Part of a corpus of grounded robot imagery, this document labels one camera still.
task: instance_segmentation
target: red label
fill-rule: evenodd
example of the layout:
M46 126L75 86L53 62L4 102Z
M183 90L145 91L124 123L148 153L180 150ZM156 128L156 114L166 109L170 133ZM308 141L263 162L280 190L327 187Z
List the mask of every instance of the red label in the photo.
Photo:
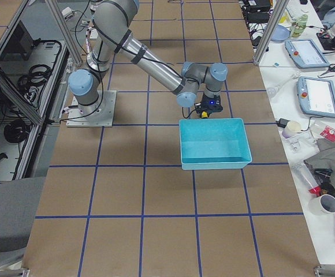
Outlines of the red label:
M321 132L320 135L327 140L335 143L335 129L333 129L332 127L325 126L323 132Z

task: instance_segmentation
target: metal mounting plate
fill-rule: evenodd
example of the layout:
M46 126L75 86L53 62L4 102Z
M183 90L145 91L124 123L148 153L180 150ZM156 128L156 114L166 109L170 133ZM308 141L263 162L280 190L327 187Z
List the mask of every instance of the metal mounting plate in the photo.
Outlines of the metal mounting plate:
M96 115L96 117L90 115L89 117L68 120L66 122L67 127L112 127L114 120L116 95L117 91L104 91L103 102L105 103L105 108L102 109L101 114ZM75 97L73 98L73 102L71 105L77 105L77 100L75 99ZM74 108L69 112L69 118L76 118L81 116L83 116L83 114L80 113L79 109L77 108Z

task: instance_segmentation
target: blue joint cap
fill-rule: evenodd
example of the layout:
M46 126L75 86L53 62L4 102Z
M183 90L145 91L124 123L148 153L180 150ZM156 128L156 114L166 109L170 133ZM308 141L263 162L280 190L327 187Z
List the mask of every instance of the blue joint cap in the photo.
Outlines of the blue joint cap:
M182 92L177 95L178 105L185 108L192 107L195 104L196 97L193 92Z
M191 64L193 64L193 62L184 62L183 67L181 68L181 74L182 74L182 76L184 76L187 73L187 71L188 71L189 67L191 66Z
M137 10L139 10L139 0L134 0L134 3L137 6Z
M228 75L228 68L222 63L214 63L210 66L210 73L216 80L224 82Z
M87 94L93 85L92 74L85 69L79 69L69 76L69 87L76 96Z

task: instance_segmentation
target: tablet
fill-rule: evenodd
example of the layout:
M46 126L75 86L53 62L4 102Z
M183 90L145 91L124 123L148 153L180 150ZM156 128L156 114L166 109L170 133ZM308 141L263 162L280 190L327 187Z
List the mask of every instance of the tablet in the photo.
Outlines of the tablet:
M305 114L335 118L335 89L331 80L300 77L297 94Z
M286 40L284 45L299 68L326 68L330 64L311 39Z

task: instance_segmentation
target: blue tray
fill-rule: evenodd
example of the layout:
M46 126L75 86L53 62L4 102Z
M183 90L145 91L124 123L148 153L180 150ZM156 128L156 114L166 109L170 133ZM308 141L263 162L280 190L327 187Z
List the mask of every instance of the blue tray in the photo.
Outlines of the blue tray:
M179 130L184 170L242 169L252 162L241 118L182 119Z

